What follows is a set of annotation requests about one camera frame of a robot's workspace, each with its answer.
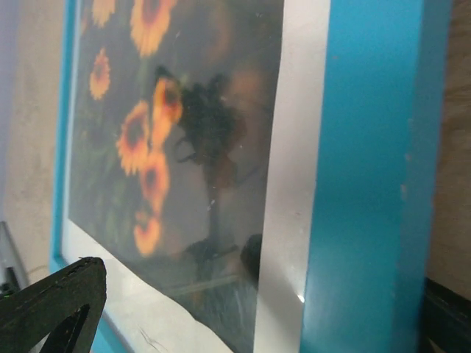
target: orange flower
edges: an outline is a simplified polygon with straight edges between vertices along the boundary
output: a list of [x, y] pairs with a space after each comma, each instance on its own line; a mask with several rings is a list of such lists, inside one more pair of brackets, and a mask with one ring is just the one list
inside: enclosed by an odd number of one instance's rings
[[110, 87], [110, 61], [102, 48], [95, 58], [93, 70], [90, 74], [90, 93], [96, 101], [103, 98], [103, 95]]
[[131, 12], [131, 38], [141, 57], [157, 51], [170, 24], [175, 0], [134, 0]]
[[160, 222], [155, 217], [136, 213], [138, 223], [134, 226], [134, 240], [143, 256], [151, 255], [160, 240]]
[[126, 175], [134, 174], [146, 162], [149, 147], [149, 105], [140, 101], [121, 126], [121, 137], [116, 142], [121, 166]]
[[141, 190], [157, 215], [162, 211], [163, 201], [170, 187], [169, 167], [165, 154], [154, 150], [149, 154], [140, 170]]
[[93, 0], [91, 12], [95, 25], [102, 28], [115, 13], [115, 0]]
[[152, 112], [152, 147], [161, 148], [173, 124], [182, 117], [182, 93], [178, 84], [167, 78], [159, 79], [154, 92]]

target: blue frame edge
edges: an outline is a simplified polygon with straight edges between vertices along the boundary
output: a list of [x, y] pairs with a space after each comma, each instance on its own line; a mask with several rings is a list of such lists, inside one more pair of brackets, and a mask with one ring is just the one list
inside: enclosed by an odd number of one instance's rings
[[[56, 152], [54, 160], [54, 194], [52, 200], [52, 237], [49, 254], [49, 270], [54, 273], [68, 264], [61, 255], [63, 232], [63, 200], [65, 188], [65, 162], [67, 159], [68, 112], [71, 95], [71, 75], [73, 69], [75, 37], [75, 0], [66, 0], [64, 12], [63, 53], [60, 78], [59, 110], [56, 129]], [[93, 341], [92, 350], [106, 353], [125, 353], [127, 350], [116, 336], [106, 319], [100, 320]]]
[[416, 351], [451, 4], [331, 1], [303, 353]]

